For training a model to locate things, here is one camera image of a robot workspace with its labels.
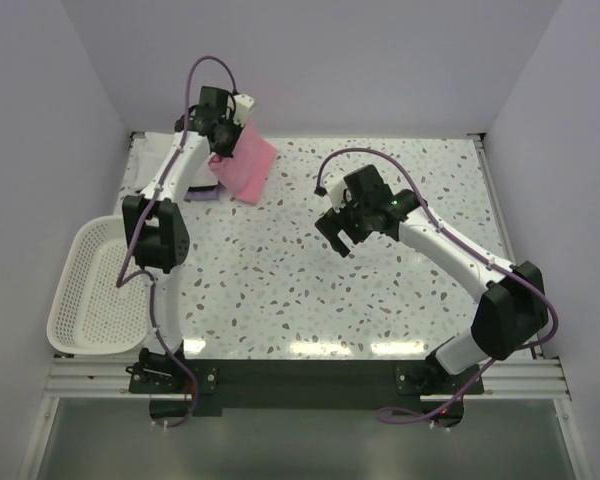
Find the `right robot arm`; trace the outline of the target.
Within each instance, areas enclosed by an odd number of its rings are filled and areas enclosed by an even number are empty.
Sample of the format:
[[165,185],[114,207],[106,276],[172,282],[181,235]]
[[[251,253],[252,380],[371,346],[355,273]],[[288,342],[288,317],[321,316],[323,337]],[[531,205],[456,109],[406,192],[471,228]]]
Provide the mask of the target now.
[[470,327],[437,347],[427,358],[444,376],[459,375],[488,359],[505,360],[548,323],[542,274],[531,262],[514,265],[488,253],[425,208],[416,194],[393,192],[373,165],[344,177],[329,175],[316,193],[330,209],[315,223],[341,256],[340,239],[364,242],[377,232],[411,247],[449,274],[477,304]]

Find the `pink t shirt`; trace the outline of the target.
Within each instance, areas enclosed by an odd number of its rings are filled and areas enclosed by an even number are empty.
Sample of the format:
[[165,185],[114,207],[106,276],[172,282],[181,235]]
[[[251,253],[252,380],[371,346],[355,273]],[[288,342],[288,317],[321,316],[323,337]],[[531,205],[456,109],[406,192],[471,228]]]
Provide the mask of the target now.
[[276,157],[276,148],[261,136],[252,121],[248,121],[232,156],[214,154],[208,160],[208,166],[233,197],[257,205]]

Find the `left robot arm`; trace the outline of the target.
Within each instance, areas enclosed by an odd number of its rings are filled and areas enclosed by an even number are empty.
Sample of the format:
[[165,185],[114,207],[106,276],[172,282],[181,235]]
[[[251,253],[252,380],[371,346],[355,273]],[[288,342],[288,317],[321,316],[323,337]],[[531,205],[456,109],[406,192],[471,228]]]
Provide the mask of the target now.
[[174,353],[183,341],[173,297],[191,240],[180,204],[212,155],[233,154],[254,107],[249,95],[202,87],[197,104],[186,107],[155,176],[141,193],[123,199],[127,254],[116,285],[137,277],[146,284],[149,316],[142,347],[151,353]]

